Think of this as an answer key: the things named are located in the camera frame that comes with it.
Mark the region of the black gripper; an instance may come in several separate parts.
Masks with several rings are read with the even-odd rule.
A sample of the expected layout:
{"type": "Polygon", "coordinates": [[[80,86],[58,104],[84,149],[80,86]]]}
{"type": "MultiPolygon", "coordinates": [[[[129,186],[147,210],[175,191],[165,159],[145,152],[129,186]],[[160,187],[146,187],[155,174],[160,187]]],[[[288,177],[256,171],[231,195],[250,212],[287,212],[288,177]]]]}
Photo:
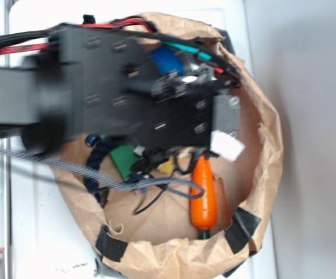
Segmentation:
{"type": "Polygon", "coordinates": [[[147,150],[171,154],[189,147],[233,162],[245,149],[237,138],[241,105],[233,88],[204,66],[184,75],[129,78],[124,85],[131,99],[127,138],[147,150]]]}

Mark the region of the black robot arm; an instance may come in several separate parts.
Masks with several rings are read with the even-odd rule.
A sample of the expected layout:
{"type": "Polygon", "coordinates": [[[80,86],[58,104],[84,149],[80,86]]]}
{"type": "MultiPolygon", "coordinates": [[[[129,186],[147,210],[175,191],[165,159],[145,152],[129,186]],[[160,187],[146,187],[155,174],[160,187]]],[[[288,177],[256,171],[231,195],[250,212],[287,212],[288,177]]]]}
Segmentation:
{"type": "Polygon", "coordinates": [[[181,148],[231,162],[240,75],[189,40],[100,24],[60,24],[0,36],[0,55],[29,52],[20,67],[0,67],[0,134],[20,134],[27,149],[52,153],[80,134],[105,135],[169,156],[181,148]]]}

